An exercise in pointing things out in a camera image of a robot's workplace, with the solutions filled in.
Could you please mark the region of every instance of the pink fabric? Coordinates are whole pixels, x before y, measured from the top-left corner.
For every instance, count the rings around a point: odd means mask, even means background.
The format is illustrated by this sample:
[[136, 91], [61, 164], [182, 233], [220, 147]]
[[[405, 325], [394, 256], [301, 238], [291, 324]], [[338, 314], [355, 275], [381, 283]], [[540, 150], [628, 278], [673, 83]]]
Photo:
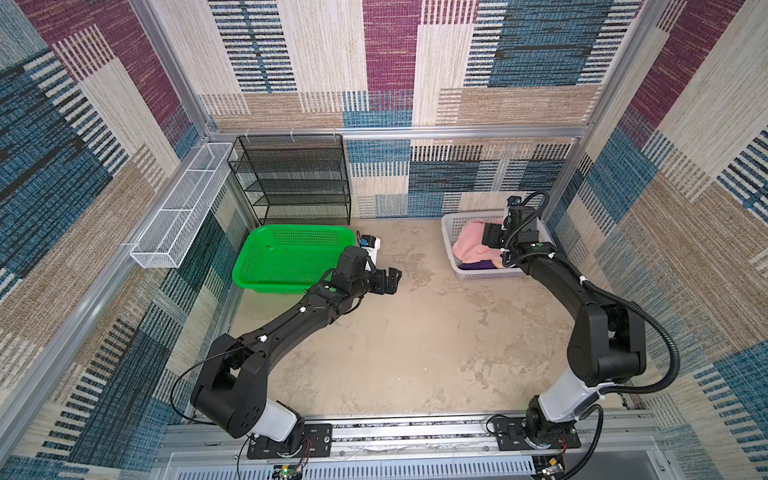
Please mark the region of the pink fabric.
[[495, 265], [502, 263], [502, 251], [498, 248], [488, 248], [482, 244], [482, 231], [485, 229], [485, 220], [473, 218], [466, 223], [462, 232], [453, 244], [453, 254], [462, 263], [474, 263], [480, 260], [491, 260]]

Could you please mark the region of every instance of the patterned carpet wall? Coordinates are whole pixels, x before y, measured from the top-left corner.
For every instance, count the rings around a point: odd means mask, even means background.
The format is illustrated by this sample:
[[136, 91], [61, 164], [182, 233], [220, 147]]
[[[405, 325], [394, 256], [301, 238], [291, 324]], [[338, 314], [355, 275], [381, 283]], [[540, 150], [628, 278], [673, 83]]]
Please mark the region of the patterned carpet wall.
[[[768, 2], [673, 0], [549, 226], [677, 340], [643, 396], [688, 478], [768, 478]], [[652, 365], [667, 368], [649, 331]]]
[[154, 0], [221, 129], [580, 123], [641, 0]]
[[127, 0], [0, 0], [0, 403], [196, 139]]
[[346, 141], [352, 216], [503, 210], [512, 194], [550, 190], [573, 143], [571, 137]]
[[[178, 269], [136, 266], [0, 470], [2, 480], [146, 478], [178, 376], [205, 358], [250, 228], [225, 185]], [[185, 406], [196, 377], [175, 403]]]

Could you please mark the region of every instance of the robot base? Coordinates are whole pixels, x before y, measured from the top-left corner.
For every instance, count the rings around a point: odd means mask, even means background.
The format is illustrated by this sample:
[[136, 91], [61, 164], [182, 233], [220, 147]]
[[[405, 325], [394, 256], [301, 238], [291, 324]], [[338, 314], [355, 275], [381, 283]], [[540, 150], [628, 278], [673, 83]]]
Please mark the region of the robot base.
[[[502, 452], [514, 450], [535, 450], [525, 437], [525, 417], [496, 417], [492, 420], [493, 431], [503, 432], [497, 435], [496, 443], [498, 449]], [[568, 448], [577, 449], [581, 447], [581, 441], [574, 427], [575, 422], [567, 422], [557, 425], [556, 428], [549, 429], [546, 433], [540, 432], [537, 440], [539, 445], [550, 444], [552, 449], [562, 448], [560, 437], [568, 443]]]
[[[330, 423], [311, 423], [304, 424], [300, 434], [302, 439], [309, 439], [312, 442], [312, 458], [322, 458], [331, 455], [332, 433], [333, 425]], [[285, 452], [285, 446], [264, 435], [257, 437], [255, 442], [248, 442], [249, 460], [279, 459], [278, 452]], [[306, 442], [302, 440], [298, 451], [290, 458], [302, 458], [305, 454]]]

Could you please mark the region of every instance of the white mesh basket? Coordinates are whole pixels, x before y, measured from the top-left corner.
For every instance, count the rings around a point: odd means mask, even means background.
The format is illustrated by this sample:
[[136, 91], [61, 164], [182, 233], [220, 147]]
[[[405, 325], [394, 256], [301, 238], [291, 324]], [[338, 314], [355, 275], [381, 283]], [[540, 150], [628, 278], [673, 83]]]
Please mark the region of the white mesh basket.
[[[489, 278], [515, 278], [523, 277], [525, 273], [519, 268], [494, 268], [489, 270], [462, 270], [458, 268], [461, 263], [456, 257], [453, 256], [451, 247], [456, 243], [458, 235], [462, 232], [464, 225], [475, 218], [482, 218], [485, 221], [501, 220], [504, 218], [505, 212], [503, 210], [494, 210], [489, 212], [460, 212], [458, 214], [444, 215], [440, 220], [442, 224], [442, 239], [445, 242], [445, 252], [448, 254], [448, 260], [451, 262], [451, 267], [456, 273], [459, 280], [483, 280]], [[547, 227], [541, 222], [540, 219], [536, 219], [538, 225], [538, 238], [542, 242], [551, 242], [549, 237], [549, 231]]]
[[205, 144], [197, 152], [131, 249], [142, 268], [181, 265], [230, 173], [227, 159], [237, 159], [230, 143]]

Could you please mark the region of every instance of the marbled beige floor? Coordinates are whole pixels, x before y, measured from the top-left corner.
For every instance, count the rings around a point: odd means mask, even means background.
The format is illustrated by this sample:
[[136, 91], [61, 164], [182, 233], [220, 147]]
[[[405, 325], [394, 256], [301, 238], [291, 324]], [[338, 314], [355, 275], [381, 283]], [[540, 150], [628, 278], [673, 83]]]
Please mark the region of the marbled beige floor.
[[[357, 220], [382, 239], [377, 265], [403, 271], [394, 296], [305, 340], [271, 372], [269, 395], [306, 415], [525, 409], [566, 365], [573, 321], [531, 278], [459, 282], [439, 220]], [[239, 336], [300, 295], [246, 290]], [[619, 407], [611, 394], [604, 405]]]

